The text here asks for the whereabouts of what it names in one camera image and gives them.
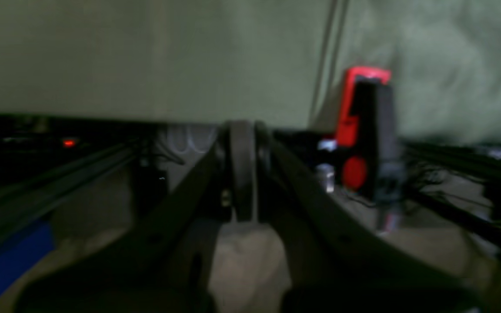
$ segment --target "wire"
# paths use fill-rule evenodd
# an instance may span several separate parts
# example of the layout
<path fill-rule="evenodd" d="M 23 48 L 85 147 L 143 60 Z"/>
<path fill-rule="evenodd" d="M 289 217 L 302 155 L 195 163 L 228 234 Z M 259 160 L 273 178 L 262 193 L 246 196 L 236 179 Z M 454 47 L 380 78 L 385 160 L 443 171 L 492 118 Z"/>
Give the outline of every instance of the wire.
<path fill-rule="evenodd" d="M 449 196 L 451 198 L 455 198 L 455 199 L 458 199 L 458 200 L 469 202 L 471 204 L 475 204 L 475 205 L 481 206 L 483 208 L 488 208 L 488 209 L 494 208 L 493 206 L 489 206 L 487 204 L 482 204 L 482 203 L 477 202 L 477 201 L 473 201 L 473 200 L 470 200 L 470 199 L 467 199 L 467 198 L 463 198 L 462 196 L 456 196 L 455 194 L 449 194 L 449 193 L 443 192 L 441 190 L 437 190 L 437 191 L 433 191 L 433 192 L 425 192 L 425 194 L 429 194 L 429 195 L 430 194 L 437 194 L 438 196 Z"/>
<path fill-rule="evenodd" d="M 358 198 L 350 195 L 349 192 L 347 192 L 345 190 L 345 188 L 338 188 L 338 190 L 340 191 L 340 194 L 342 196 L 344 196 L 345 198 L 347 198 L 350 201 L 353 201 L 353 202 L 356 202 L 356 203 L 361 204 L 363 206 L 366 206 L 367 208 L 376 208 L 377 207 L 376 204 L 374 204 L 374 203 L 367 203 L 366 201 L 363 201 L 361 199 L 358 199 Z"/>
<path fill-rule="evenodd" d="M 211 145 L 214 143 L 214 140 L 217 136 L 217 129 L 214 127 L 212 129 L 212 131 L 210 132 L 210 134 L 208 135 L 208 138 L 207 138 L 207 148 L 204 149 L 204 150 L 201 150 L 197 147 L 197 145 L 194 143 L 194 140 L 193 140 L 193 134 L 190 130 L 190 125 L 185 125 L 185 127 L 181 127 L 182 129 L 185 130 L 185 137 L 186 137 L 186 146 L 185 146 L 185 149 L 183 150 L 180 150 L 177 148 L 177 145 L 175 145 L 175 142 L 173 140 L 173 135 L 171 134 L 171 130 L 170 130 L 170 127 L 171 125 L 167 125 L 167 128 L 165 130 L 165 136 L 166 136 L 166 139 L 167 139 L 167 145 L 169 146 L 169 148 L 175 153 L 175 154 L 180 154 L 180 155 L 184 155 L 184 154 L 187 154 L 189 153 L 189 151 L 193 150 L 194 152 L 196 153 L 199 153 L 199 154 L 204 154 L 204 153 L 207 153 L 207 151 L 210 149 Z"/>
<path fill-rule="evenodd" d="M 483 178 L 478 178 L 478 177 L 471 176 L 471 175 L 468 175 L 468 174 L 460 173 L 460 172 L 457 172 L 455 170 L 448 170 L 448 172 L 450 172 L 451 174 L 453 174 L 455 176 L 463 177 L 466 180 L 470 180 L 473 183 L 477 183 L 477 184 L 482 184 L 482 183 L 485 183 L 487 181 L 487 180 L 485 180 Z"/>
<path fill-rule="evenodd" d="M 173 142 L 173 136 L 171 136 L 171 131 L 169 129 L 170 127 L 171 127 L 171 125 L 167 125 L 165 127 L 165 137 L 167 139 L 167 144 L 169 145 L 169 148 L 173 152 L 175 152 L 175 154 L 181 154 L 181 155 L 187 154 L 187 152 L 189 152 L 189 150 L 191 148 L 190 144 L 187 143 L 185 145 L 185 149 L 183 149 L 183 150 L 177 149 L 177 146 L 175 145 L 175 142 Z M 189 127 L 185 127 L 185 132 L 187 133 L 187 137 L 189 137 Z"/>
<path fill-rule="evenodd" d="M 334 188 L 334 194 L 336 194 L 336 196 L 343 196 L 347 200 L 353 201 L 346 194 L 344 188 Z M 348 208 L 348 210 L 350 210 L 359 220 L 364 220 L 364 214 L 363 214 L 363 212 L 361 212 L 358 208 L 356 208 L 356 206 L 344 206 L 344 207 Z"/>
<path fill-rule="evenodd" d="M 426 162 L 415 162 L 410 164 L 413 175 L 410 184 L 416 189 L 422 190 L 426 186 L 435 186 L 443 184 L 448 178 L 445 170 L 440 166 L 435 166 Z"/>
<path fill-rule="evenodd" d="M 211 145 L 214 143 L 215 138 L 217 137 L 217 129 L 214 127 L 210 134 L 208 135 L 208 140 L 207 140 L 207 146 L 208 148 L 206 150 L 200 150 L 197 148 L 197 146 L 194 144 L 193 141 L 193 134 L 190 131 L 190 126 L 187 125 L 187 145 L 193 149 L 196 153 L 206 153 L 207 150 L 210 149 Z"/>
<path fill-rule="evenodd" d="M 156 155 L 159 157 L 164 157 L 168 161 L 173 162 L 175 164 L 179 164 L 180 166 L 185 165 L 186 164 L 185 160 L 179 157 L 179 155 L 176 155 L 173 151 L 171 151 L 171 149 L 169 149 L 169 147 L 166 144 L 162 142 L 160 134 L 161 131 L 159 131 L 157 134 L 155 144 L 158 148 L 160 148 L 161 152 L 165 153 L 157 153 Z"/>

